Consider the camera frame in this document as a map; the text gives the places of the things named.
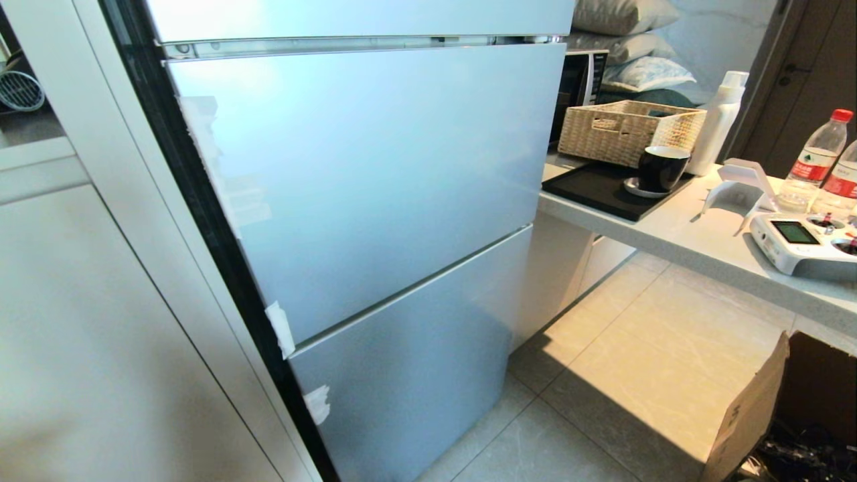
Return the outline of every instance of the small screen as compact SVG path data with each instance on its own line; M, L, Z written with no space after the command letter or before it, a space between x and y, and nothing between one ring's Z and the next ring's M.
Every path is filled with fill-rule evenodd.
M771 221L770 223L791 244L820 244L799 221Z

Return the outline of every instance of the black mug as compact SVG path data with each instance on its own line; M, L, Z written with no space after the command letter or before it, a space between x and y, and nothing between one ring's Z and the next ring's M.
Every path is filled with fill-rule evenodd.
M687 167L691 153L667 146L648 146L637 166L639 188L649 192L669 192Z

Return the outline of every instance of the pillow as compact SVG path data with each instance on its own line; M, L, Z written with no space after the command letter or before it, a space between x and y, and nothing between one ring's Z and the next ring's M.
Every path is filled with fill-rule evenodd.
M575 49L606 49L607 65L631 62L640 57L675 57L673 47L653 33L638 33L628 37L611 37L594 33L572 33L566 39Z
M578 0L572 26L587 32L630 35L679 20L669 0Z
M640 57L607 67L601 85L606 91L645 92L695 81L687 69L668 58Z

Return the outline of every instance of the tiled floor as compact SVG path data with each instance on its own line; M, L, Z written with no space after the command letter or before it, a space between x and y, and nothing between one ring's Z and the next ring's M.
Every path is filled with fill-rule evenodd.
M638 253L510 357L500 402L419 481L695 480L729 403L793 327L857 351Z

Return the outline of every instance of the wicker basket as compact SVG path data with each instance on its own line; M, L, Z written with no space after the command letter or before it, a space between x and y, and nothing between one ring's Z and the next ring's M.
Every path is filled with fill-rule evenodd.
M671 114L654 117L652 114ZM705 111L622 100L569 107L559 151L593 160L637 167L643 149L670 146L692 151Z

